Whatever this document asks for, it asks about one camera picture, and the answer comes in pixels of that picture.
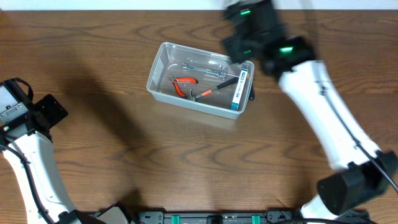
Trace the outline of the blue white cardboard box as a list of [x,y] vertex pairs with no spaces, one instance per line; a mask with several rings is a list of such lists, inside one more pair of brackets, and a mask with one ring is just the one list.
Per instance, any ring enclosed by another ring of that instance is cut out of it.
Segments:
[[247,79],[247,75],[248,75],[248,69],[242,68],[241,73],[238,78],[238,81],[236,83],[236,89],[235,89],[233,99],[231,102],[231,110],[233,110],[233,111],[237,111],[239,108],[239,104],[240,104],[241,97],[243,94],[244,85],[245,85],[245,82]]

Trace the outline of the silver combination wrench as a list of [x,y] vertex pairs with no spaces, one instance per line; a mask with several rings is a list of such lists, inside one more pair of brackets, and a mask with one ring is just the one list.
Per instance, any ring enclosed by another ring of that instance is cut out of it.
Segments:
[[203,72],[203,73],[209,73],[212,75],[217,75],[221,78],[226,78],[228,76],[227,73],[225,73],[225,72],[221,72],[218,70],[212,70],[209,68],[198,67],[198,66],[194,66],[194,65],[190,65],[190,64],[186,64],[186,63],[182,64],[182,68],[185,68],[187,70],[193,70],[193,71],[197,71],[197,72]]

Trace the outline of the black yellow screwdriver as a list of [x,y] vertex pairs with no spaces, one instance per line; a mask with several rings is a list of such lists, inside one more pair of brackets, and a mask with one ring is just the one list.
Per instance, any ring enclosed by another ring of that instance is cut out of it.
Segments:
[[255,92],[254,92],[254,87],[251,85],[250,93],[249,93],[249,100],[253,101],[255,99]]

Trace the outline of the clear plastic container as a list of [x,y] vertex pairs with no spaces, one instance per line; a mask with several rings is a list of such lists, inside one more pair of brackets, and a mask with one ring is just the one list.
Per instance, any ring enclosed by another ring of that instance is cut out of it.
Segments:
[[[187,70],[182,68],[183,63],[225,72],[228,76],[221,78],[209,73]],[[203,93],[231,78],[239,78],[242,68],[248,69],[248,75],[237,111],[231,110],[236,83],[203,96],[198,101],[188,99],[191,89],[194,95]],[[237,119],[250,101],[253,76],[254,64],[251,61],[235,64],[227,55],[164,42],[155,56],[146,88],[157,101]]]

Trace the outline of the black handled small hammer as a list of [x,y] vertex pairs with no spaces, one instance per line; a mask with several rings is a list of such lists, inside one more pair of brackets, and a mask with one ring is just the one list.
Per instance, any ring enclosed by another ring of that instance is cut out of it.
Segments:
[[198,95],[194,95],[193,94],[193,90],[191,89],[190,92],[189,92],[188,99],[191,100],[191,101],[198,101],[198,99],[203,97],[203,96],[209,95],[210,93],[213,93],[213,92],[215,92],[217,90],[220,90],[220,89],[222,89],[224,87],[227,87],[227,86],[230,86],[232,84],[237,83],[238,80],[239,80],[238,77],[231,78],[231,79],[219,84],[218,86],[216,86],[214,88],[211,88],[211,89],[209,89],[207,91],[204,91],[203,93],[200,93]]

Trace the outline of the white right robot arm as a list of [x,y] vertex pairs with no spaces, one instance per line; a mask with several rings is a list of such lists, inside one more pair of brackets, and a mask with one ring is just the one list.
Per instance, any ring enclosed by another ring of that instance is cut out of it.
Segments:
[[223,41],[231,61],[255,59],[275,79],[309,123],[333,171],[290,222],[345,223],[355,207],[396,188],[396,154],[383,152],[355,120],[313,42],[289,35],[272,1],[225,1],[223,7],[234,27]]

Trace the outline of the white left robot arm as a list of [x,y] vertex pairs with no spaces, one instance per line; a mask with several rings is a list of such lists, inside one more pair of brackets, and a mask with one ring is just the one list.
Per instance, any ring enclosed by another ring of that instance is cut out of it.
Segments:
[[20,78],[1,82],[1,153],[16,175],[28,223],[99,223],[76,209],[55,163],[50,129],[66,109],[51,94],[34,103],[25,84]]

